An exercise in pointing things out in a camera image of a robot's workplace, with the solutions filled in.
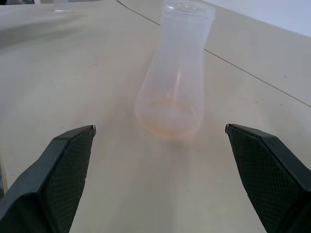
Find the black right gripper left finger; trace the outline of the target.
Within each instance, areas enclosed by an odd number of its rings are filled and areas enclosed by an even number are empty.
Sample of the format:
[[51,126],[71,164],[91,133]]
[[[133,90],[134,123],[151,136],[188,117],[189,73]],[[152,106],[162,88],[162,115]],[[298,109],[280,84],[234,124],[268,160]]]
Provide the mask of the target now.
[[68,233],[86,182],[96,127],[55,137],[0,201],[2,233]]

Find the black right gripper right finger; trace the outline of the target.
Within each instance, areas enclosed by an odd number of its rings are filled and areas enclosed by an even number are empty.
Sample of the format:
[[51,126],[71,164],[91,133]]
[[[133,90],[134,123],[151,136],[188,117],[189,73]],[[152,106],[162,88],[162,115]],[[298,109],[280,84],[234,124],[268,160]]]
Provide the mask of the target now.
[[244,189],[268,233],[311,231],[311,171],[274,135],[227,124]]

